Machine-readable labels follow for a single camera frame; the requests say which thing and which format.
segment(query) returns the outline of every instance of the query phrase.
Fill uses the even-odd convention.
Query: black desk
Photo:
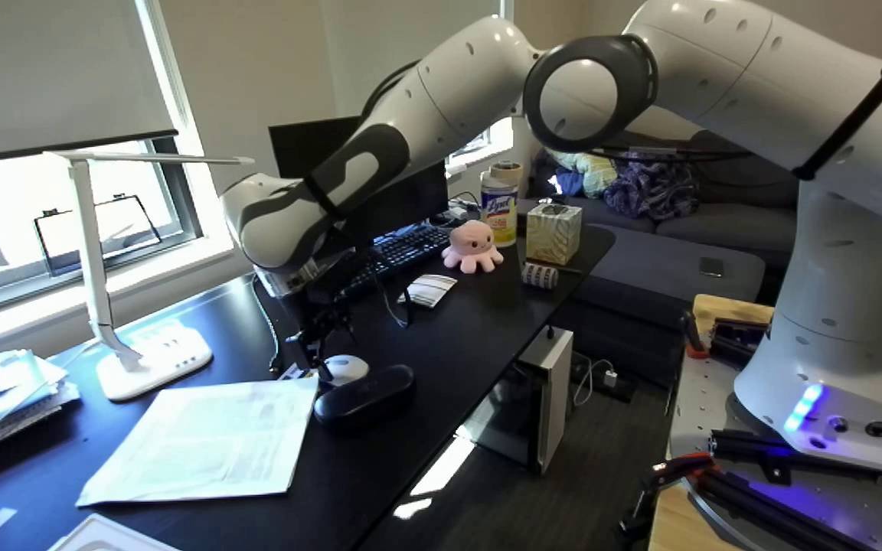
[[[605,232],[584,232],[572,266],[591,271],[605,248]],[[411,366],[417,371],[413,403],[356,435],[328,435],[312,423],[284,496],[75,508],[84,483],[133,431],[151,398],[107,403],[92,375],[102,353],[58,354],[56,360],[72,367],[84,402],[0,443],[0,508],[19,511],[0,529],[0,549],[48,549],[88,511],[178,549],[325,551],[359,546],[406,496],[456,426],[581,283],[568,274],[556,291],[534,291],[521,285],[518,274],[521,259],[509,254],[492,276],[462,276],[436,313],[420,313],[405,332],[387,316],[380,296],[359,300],[353,321],[367,342],[371,366]],[[127,333],[164,320],[199,329],[213,350],[204,371],[174,386],[266,380],[277,350],[251,280],[185,300]]]

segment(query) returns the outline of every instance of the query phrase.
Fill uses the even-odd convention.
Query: computer tower
[[[475,443],[545,473],[564,441],[572,332],[542,329],[462,423]]]

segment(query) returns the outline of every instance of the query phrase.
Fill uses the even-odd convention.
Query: bottle
[[[481,172],[481,220],[492,228],[496,248],[511,248],[518,232],[518,164]]]

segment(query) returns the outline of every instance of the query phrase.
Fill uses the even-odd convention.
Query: white lamp
[[[145,393],[152,393],[178,376],[186,376],[212,360],[212,350],[199,332],[186,325],[167,325],[139,340],[123,342],[114,332],[107,276],[92,190],[92,162],[204,162],[204,164],[251,164],[253,160],[204,160],[204,157],[167,157],[167,154],[56,154],[67,160],[67,174],[78,193],[78,220],[79,220],[79,271],[86,285],[86,308],[92,333],[109,346],[109,354],[98,360],[98,384],[109,402],[130,402]]]

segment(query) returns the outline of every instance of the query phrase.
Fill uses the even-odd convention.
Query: pink stuffed animal
[[[442,252],[445,266],[458,266],[462,274],[492,274],[503,264],[498,248],[492,244],[492,228],[484,220],[467,220],[462,228],[449,231],[449,244]]]

